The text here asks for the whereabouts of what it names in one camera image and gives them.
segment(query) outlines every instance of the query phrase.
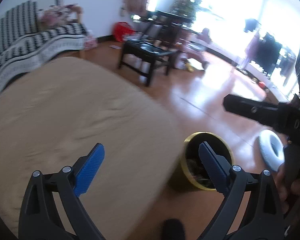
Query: wooden floor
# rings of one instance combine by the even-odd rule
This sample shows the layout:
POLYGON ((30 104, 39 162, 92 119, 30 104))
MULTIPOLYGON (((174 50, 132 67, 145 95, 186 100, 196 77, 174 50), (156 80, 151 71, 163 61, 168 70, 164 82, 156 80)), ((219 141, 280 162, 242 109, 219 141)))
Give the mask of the wooden floor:
MULTIPOLYGON (((234 153, 235 164, 245 171, 260 173, 265 168, 256 142, 258 134, 265 127, 227 113, 222 107, 223 97, 229 93, 254 100, 264 99, 264 91, 249 78, 237 70, 231 73, 230 64, 205 53, 210 62, 206 72, 195 70, 190 73, 173 69, 169 76, 165 76, 164 70, 158 69, 151 87, 147 88, 134 71, 127 67, 117 69, 120 49, 109 48, 111 44, 121 45, 115 42, 99 44, 98 48, 85 52, 86 60, 117 73, 159 102, 175 117, 184 138, 198 131, 215 133, 228 143, 234 153)), ((246 193, 243 203, 247 203, 248 197, 246 193)), ((208 225, 222 200, 223 196, 215 191, 178 194, 166 187, 149 211, 140 218, 140 224, 131 229, 127 240, 159 239, 162 221, 168 218, 180 219, 186 229, 186 239, 195 240, 208 225)), ((238 227, 244 210, 243 204, 231 231, 238 227)))

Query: baseboard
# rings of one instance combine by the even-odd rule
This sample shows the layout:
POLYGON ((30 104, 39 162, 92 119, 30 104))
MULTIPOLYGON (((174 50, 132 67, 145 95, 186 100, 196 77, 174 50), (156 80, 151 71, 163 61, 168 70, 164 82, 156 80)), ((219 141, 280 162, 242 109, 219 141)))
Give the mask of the baseboard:
POLYGON ((211 54, 213 54, 213 55, 219 57, 220 59, 223 59, 224 61, 230 63, 231 65, 233 65, 233 66, 235 66, 235 67, 238 65, 238 63, 233 62, 232 59, 228 58, 227 56, 225 56, 225 55, 221 54, 220 52, 217 52, 217 51, 215 51, 215 50, 213 50, 213 49, 207 48, 207 49, 206 49, 206 52, 211 53, 211 54))
POLYGON ((97 37, 97 41, 98 43, 102 43, 105 41, 115 41, 115 39, 113 35, 108 35, 108 36, 97 37))

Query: table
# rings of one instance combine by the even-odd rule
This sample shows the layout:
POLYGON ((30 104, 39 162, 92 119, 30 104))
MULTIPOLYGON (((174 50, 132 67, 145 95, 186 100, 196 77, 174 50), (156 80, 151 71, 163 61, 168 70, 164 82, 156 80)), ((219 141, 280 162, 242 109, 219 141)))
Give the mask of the table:
POLYGON ((80 200, 107 240, 124 239, 182 151, 171 115, 122 78, 74 57, 49 62, 0 95, 0 216, 14 234, 32 172, 73 165, 97 142, 105 160, 80 200))
POLYGON ((156 47, 150 43, 144 41, 126 41, 123 44, 122 51, 121 51, 121 59, 118 64, 118 68, 121 69, 122 65, 126 65, 132 70, 136 71, 138 74, 147 78, 146 86, 150 86, 153 71, 159 67, 165 66, 166 67, 166 76, 169 75, 169 71, 171 68, 171 59, 175 52, 168 51, 156 47), (140 58, 142 62, 148 62, 150 64, 148 69, 137 69, 134 66, 126 63, 123 61, 125 54, 133 54, 136 57, 140 58))

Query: person's hand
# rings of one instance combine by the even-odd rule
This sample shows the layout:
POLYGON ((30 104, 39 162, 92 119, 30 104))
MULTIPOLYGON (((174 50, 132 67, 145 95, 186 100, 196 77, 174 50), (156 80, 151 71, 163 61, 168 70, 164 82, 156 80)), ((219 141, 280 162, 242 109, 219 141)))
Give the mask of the person's hand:
POLYGON ((281 166, 278 169, 277 176, 274 178, 275 185, 277 187, 279 198, 282 204, 282 211, 285 214, 289 206, 286 202, 286 199, 288 197, 288 194, 291 192, 295 195, 300 195, 300 179, 295 180, 290 189, 287 189, 284 185, 284 164, 281 164, 281 166))

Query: yellow bowl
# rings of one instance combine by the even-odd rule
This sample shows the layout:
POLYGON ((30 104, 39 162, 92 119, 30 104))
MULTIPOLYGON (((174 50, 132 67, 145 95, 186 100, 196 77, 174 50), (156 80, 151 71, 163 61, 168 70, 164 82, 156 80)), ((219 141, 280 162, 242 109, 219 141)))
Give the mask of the yellow bowl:
POLYGON ((169 180, 169 185, 173 189, 177 191, 216 190, 198 183, 190 173, 186 162, 186 159, 189 157, 197 158, 197 161, 200 161, 198 154, 199 145, 205 141, 209 143, 216 154, 224 156, 231 165, 234 163, 233 152, 221 137, 209 132, 196 132, 185 139, 184 151, 180 156, 177 168, 169 180))

